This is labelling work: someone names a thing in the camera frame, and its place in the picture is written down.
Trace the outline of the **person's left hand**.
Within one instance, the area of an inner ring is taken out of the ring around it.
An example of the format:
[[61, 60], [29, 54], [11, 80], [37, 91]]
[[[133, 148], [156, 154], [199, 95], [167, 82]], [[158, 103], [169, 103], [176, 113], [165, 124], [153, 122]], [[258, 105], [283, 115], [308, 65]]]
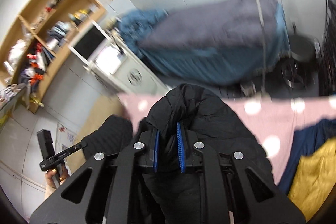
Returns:
[[[46, 181], [46, 191], [45, 191], [45, 200], [49, 198], [49, 196], [56, 190], [56, 173], [57, 169], [50, 169], [45, 173], [45, 181]], [[68, 169], [65, 165], [62, 165], [62, 174], [59, 178], [59, 185], [61, 185], [65, 180], [69, 177]]]

